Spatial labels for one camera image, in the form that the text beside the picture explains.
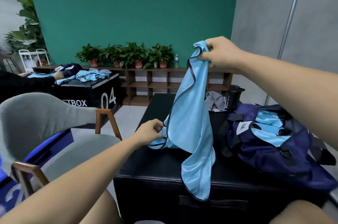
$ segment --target black sleeve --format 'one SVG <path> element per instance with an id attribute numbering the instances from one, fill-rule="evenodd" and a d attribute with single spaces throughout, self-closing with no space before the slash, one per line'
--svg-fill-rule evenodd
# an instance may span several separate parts
<path id="1" fill-rule="evenodd" d="M 27 78 L 17 74 L 0 71 L 0 103 L 13 96 L 45 90 L 55 82 L 53 76 L 43 78 Z"/>

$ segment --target gray upholstery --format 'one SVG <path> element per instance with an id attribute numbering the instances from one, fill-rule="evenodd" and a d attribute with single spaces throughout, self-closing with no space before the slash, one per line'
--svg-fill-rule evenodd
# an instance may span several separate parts
<path id="1" fill-rule="evenodd" d="M 45 93 L 27 93 L 0 104 L 1 168 L 23 159 L 43 141 L 68 128 L 93 124 L 95 108 L 78 107 Z"/>
<path id="2" fill-rule="evenodd" d="M 89 135 L 62 149 L 45 163 L 41 170 L 48 180 L 52 181 L 118 142 L 120 142 L 119 138 L 110 135 Z"/>

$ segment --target gray chair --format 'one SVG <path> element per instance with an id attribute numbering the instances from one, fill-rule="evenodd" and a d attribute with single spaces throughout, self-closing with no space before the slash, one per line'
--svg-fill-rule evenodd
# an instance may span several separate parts
<path id="1" fill-rule="evenodd" d="M 102 135 L 101 115 L 107 114 L 117 137 Z M 43 141 L 69 128 L 95 123 L 95 134 L 68 145 L 39 168 L 23 159 Z M 45 186 L 67 171 L 121 141 L 110 109 L 78 107 L 45 93 L 27 93 L 0 104 L 0 157 L 2 170 L 21 183 L 26 197 L 35 182 Z"/>

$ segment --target gray towel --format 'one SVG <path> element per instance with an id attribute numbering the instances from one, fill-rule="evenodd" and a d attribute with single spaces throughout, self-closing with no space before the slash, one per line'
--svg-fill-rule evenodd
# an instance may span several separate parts
<path id="1" fill-rule="evenodd" d="M 226 99 L 221 94 L 215 91 L 209 91 L 205 94 L 206 104 L 208 105 L 209 111 L 212 109 L 218 109 L 224 111 L 226 107 Z"/>

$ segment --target person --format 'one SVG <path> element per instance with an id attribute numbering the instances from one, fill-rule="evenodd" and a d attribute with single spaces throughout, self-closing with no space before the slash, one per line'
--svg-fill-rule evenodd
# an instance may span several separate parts
<path id="1" fill-rule="evenodd" d="M 334 86 L 338 84 L 337 74 L 245 52 L 224 37 L 208 39 L 206 43 L 210 52 L 204 52 L 202 60 L 249 78 L 313 133 L 338 149 L 335 125 L 338 88 Z M 105 189 L 134 150 L 162 137 L 157 132 L 162 126 L 157 119 L 142 124 L 131 137 L 34 193 L 5 214 L 0 224 L 122 223 L 115 201 Z M 271 221 L 271 224 L 284 223 L 334 221 L 316 205 L 295 201 Z"/>
<path id="2" fill-rule="evenodd" d="M 0 103 L 6 99 L 34 91 L 45 91 L 55 81 L 63 79 L 61 72 L 56 72 L 50 77 L 27 78 L 29 73 L 15 74 L 0 70 Z"/>

